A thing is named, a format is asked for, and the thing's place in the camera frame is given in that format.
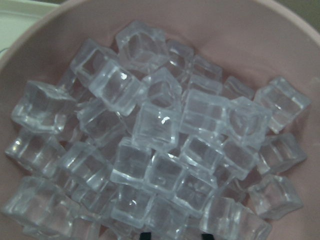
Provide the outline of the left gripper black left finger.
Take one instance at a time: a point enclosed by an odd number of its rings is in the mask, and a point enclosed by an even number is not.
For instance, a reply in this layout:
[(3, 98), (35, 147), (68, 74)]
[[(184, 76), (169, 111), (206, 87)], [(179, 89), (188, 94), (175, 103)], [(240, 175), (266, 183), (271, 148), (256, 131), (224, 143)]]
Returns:
[(152, 233), (151, 232), (140, 233), (139, 240), (152, 240)]

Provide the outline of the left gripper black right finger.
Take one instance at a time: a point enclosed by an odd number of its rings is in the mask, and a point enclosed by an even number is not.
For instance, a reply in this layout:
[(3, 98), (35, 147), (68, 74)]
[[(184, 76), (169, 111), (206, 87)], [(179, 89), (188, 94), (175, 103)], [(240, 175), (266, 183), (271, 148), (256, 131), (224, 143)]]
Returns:
[(201, 235), (202, 240), (214, 240), (214, 236), (210, 233), (203, 233)]

